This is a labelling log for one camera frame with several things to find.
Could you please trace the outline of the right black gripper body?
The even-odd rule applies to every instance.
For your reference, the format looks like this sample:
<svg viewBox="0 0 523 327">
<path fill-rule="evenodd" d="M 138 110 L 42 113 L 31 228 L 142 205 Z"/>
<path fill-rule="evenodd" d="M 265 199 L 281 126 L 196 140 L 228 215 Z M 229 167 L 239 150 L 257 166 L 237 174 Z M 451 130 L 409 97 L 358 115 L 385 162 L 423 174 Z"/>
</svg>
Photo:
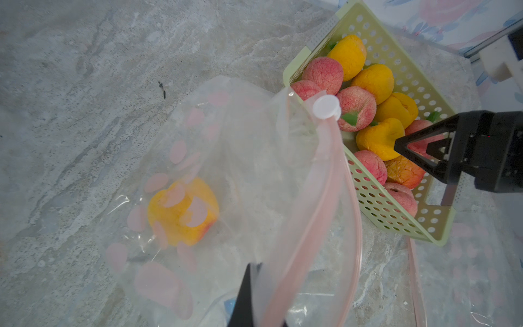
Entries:
<svg viewBox="0 0 523 327">
<path fill-rule="evenodd" d="M 492 193 L 522 192 L 522 112 L 487 110 L 460 113 L 448 119 L 452 136 L 447 184 L 464 172 L 476 189 Z"/>
</svg>

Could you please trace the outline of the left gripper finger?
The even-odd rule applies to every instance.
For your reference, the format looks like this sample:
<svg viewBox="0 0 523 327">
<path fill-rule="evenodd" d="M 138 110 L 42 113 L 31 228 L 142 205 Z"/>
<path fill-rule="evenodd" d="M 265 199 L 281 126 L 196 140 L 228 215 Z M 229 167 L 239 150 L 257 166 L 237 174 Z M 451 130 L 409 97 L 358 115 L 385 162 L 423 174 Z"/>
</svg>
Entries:
<svg viewBox="0 0 523 327">
<path fill-rule="evenodd" d="M 227 323 L 228 327 L 254 327 L 251 280 L 254 273 L 258 273 L 261 267 L 262 263 L 250 263 L 247 265 L 230 319 Z"/>
</svg>

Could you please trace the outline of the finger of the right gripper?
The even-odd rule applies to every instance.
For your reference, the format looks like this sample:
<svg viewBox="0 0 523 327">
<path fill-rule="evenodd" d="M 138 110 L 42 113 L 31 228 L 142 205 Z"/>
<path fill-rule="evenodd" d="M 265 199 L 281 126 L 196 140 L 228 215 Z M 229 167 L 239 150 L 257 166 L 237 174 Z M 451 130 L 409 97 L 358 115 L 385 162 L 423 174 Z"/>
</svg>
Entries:
<svg viewBox="0 0 523 327">
<path fill-rule="evenodd" d="M 458 114 L 396 140 L 394 150 L 445 184 L 460 178 Z"/>
</svg>

